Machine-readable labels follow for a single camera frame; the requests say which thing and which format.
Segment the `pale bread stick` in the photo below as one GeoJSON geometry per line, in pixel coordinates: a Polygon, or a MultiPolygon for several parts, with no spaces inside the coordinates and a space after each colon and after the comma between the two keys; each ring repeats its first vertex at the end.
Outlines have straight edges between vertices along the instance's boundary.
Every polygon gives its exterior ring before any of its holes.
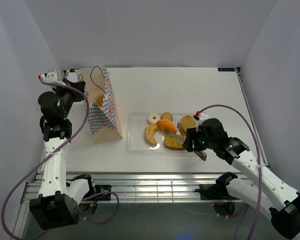
{"type": "Polygon", "coordinates": [[[157,141],[154,137],[154,134],[158,129],[159,129],[159,127],[156,123],[152,123],[144,129],[144,139],[151,146],[157,145],[157,141]]]}

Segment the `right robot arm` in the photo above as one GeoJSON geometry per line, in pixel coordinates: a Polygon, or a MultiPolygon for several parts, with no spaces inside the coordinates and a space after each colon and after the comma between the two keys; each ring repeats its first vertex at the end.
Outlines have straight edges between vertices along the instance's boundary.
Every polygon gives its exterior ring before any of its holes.
{"type": "Polygon", "coordinates": [[[256,186],[242,186],[234,174],[225,173],[215,189],[220,198],[233,196],[255,206],[286,239],[292,240],[300,233],[300,191],[258,163],[249,147],[239,138],[229,137],[218,119],[205,119],[198,127],[187,129],[183,147],[188,152],[212,150],[256,186]]]}

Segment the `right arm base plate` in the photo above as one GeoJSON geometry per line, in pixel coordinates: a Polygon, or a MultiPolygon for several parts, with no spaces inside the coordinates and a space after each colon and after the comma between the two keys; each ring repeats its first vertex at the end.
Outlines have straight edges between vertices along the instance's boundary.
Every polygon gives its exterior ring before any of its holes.
{"type": "Polygon", "coordinates": [[[194,192],[200,194],[201,200],[238,200],[237,197],[229,195],[225,185],[200,184],[199,187],[194,190],[194,192]]]}

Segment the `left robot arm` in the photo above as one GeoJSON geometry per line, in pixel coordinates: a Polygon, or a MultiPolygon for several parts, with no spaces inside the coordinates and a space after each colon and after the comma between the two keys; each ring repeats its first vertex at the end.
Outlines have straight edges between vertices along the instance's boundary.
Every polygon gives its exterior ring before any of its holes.
{"type": "Polygon", "coordinates": [[[72,123],[68,119],[75,102],[84,98],[84,82],[65,82],[53,91],[38,98],[41,112],[40,127],[43,133],[45,158],[43,179],[29,210],[42,230],[75,225],[80,219],[79,204],[96,195],[94,181],[89,174],[81,174],[70,182],[66,180],[68,153],[71,146],[72,123]]]}

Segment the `metal serving tongs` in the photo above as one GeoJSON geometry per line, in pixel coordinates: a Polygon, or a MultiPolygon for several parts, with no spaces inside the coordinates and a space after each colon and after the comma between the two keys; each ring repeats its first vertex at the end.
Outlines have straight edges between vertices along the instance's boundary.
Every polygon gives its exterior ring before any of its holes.
{"type": "MultiPolygon", "coordinates": [[[[173,133],[168,127],[165,127],[164,130],[168,133],[168,135],[174,137],[175,139],[178,140],[178,142],[179,142],[181,145],[183,145],[183,143],[184,143],[185,141],[184,141],[180,136],[178,136],[177,134],[173,133]]],[[[202,161],[206,161],[206,159],[207,159],[207,154],[206,154],[204,151],[199,151],[199,152],[193,151],[193,153],[194,153],[195,155],[197,155],[202,161]]]]}

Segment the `paper bread bag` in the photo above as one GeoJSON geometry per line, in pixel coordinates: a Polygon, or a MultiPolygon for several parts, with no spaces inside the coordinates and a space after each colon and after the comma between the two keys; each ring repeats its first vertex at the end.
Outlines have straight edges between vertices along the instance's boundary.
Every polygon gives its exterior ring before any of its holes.
{"type": "Polygon", "coordinates": [[[116,98],[107,68],[97,65],[78,68],[77,80],[85,82],[84,93],[89,103],[88,123],[95,144],[123,139],[116,98]],[[103,96],[103,105],[96,104],[103,96]]]}

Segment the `orange oval bread roll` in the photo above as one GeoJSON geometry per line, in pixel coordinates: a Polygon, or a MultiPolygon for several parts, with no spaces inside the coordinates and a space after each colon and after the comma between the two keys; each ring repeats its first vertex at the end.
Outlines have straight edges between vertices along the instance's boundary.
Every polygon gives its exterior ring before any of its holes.
{"type": "Polygon", "coordinates": [[[164,132],[167,132],[167,130],[170,130],[173,134],[176,134],[178,129],[174,125],[174,123],[167,119],[161,119],[156,122],[159,129],[161,129],[164,132]]]}

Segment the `small thin toast slice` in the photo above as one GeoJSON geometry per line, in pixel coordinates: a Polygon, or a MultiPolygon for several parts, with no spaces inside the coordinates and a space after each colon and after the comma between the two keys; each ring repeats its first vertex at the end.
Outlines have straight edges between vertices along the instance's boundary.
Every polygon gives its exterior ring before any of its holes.
{"type": "Polygon", "coordinates": [[[96,104],[97,104],[99,107],[102,107],[102,106],[103,106],[103,96],[100,96],[100,97],[97,98],[96,104]]]}

